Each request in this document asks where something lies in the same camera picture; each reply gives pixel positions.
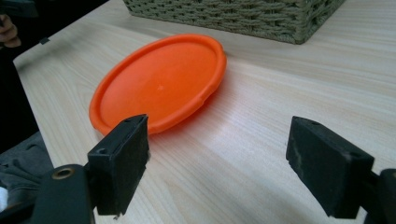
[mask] orange frisbee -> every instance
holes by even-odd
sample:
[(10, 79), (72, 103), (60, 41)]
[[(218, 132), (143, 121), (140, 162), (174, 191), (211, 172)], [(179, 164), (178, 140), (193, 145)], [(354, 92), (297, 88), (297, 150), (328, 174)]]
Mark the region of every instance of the orange frisbee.
[(108, 134), (122, 120), (148, 115), (148, 134), (178, 124), (219, 86), (227, 59), (207, 35), (173, 35), (135, 51), (101, 81), (90, 104), (92, 126)]

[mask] gray fabric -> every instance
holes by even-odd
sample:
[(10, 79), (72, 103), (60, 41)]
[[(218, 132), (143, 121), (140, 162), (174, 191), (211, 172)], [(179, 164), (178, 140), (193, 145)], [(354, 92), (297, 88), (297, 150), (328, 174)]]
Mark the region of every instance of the gray fabric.
[(8, 206), (34, 198), (42, 175), (52, 169), (40, 132), (0, 154), (0, 186), (8, 190)]

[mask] wicker basket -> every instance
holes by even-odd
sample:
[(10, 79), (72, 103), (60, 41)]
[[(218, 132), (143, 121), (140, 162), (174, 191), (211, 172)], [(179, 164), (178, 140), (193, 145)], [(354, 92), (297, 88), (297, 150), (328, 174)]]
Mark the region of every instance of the wicker basket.
[(345, 0), (123, 0), (131, 15), (303, 44)]

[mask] person's hand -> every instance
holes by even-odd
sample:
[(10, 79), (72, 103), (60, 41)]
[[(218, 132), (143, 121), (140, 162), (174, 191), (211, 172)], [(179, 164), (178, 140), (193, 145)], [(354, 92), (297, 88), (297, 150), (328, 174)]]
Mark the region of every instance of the person's hand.
[(4, 43), (5, 47), (16, 48), (21, 45), (21, 40), (18, 38), (18, 29), (12, 23), (8, 15), (0, 15), (0, 42)]

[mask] wooden table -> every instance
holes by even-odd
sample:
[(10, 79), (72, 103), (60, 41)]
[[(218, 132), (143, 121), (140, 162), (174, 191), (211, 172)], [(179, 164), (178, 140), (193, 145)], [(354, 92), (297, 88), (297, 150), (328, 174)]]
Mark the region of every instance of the wooden table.
[(396, 1), (346, 0), (300, 46), (136, 18), (112, 0), (15, 60), (53, 164), (85, 164), (101, 139), (88, 108), (107, 72), (163, 37), (216, 38), (226, 74), (206, 104), (151, 135), (125, 216), (97, 223), (362, 223), (324, 211), (285, 155), (292, 116), (322, 123), (396, 167)]

